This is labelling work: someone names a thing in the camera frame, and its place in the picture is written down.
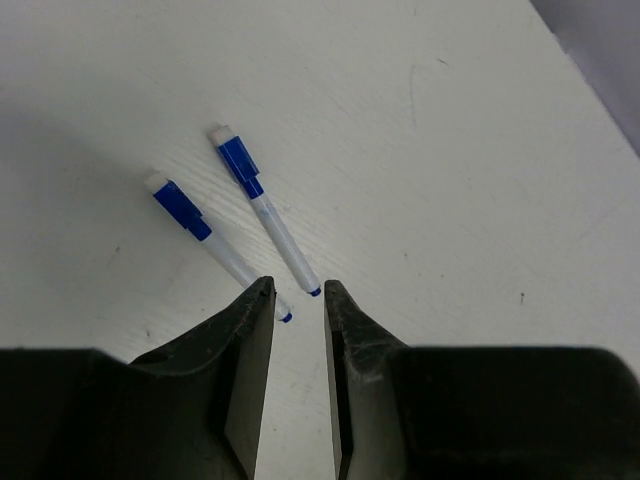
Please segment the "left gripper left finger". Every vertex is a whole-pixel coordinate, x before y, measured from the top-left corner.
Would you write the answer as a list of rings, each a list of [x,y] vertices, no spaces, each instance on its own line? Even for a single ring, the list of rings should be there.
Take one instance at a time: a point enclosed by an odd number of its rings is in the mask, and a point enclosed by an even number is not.
[[[275,287],[132,362],[97,349],[1,353],[5,479],[251,479]]]

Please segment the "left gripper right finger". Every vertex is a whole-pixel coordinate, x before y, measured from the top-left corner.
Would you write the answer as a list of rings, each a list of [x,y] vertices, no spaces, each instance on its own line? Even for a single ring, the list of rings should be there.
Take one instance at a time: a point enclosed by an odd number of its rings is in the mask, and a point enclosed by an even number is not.
[[[339,479],[635,479],[639,383],[569,346],[409,346],[324,287]]]

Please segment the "blue cap thin pen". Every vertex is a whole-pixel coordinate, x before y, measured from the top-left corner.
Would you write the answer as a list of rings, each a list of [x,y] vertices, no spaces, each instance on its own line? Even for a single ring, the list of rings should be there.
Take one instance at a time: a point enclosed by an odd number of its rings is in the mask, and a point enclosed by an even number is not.
[[[312,297],[319,296],[320,281],[262,187],[259,169],[240,137],[227,125],[219,126],[207,137],[244,192],[299,287]]]
[[[244,258],[207,222],[201,210],[165,175],[154,172],[145,185],[157,203],[244,289],[251,286],[258,274]]]

